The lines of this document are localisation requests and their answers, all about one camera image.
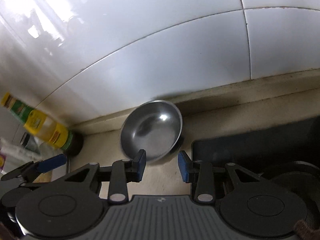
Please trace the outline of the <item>steel bowl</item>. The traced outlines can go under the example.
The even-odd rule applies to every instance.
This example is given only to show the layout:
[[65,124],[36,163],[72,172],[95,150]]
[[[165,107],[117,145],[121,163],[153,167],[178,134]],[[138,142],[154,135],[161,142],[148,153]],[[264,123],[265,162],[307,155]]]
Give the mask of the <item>steel bowl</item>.
[[146,151],[148,162],[158,161],[182,145],[183,118],[178,107],[168,101],[146,102],[132,111],[123,123],[120,147],[134,159],[139,150]]

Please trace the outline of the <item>yellow label oil bottle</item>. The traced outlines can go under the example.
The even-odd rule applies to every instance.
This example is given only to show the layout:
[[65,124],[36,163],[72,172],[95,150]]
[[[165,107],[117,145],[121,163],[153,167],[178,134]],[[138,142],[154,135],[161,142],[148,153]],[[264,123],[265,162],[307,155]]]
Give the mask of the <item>yellow label oil bottle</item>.
[[15,116],[31,135],[53,148],[60,149],[67,157],[74,157],[82,150],[84,136],[68,129],[46,113],[27,105],[10,93],[3,96],[1,105]]

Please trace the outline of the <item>black gas stove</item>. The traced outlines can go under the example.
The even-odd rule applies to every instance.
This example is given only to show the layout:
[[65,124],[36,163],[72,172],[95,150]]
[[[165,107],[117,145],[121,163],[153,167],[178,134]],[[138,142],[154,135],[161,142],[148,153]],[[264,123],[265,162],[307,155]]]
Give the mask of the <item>black gas stove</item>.
[[195,140],[191,152],[214,167],[238,164],[319,207],[319,117]]

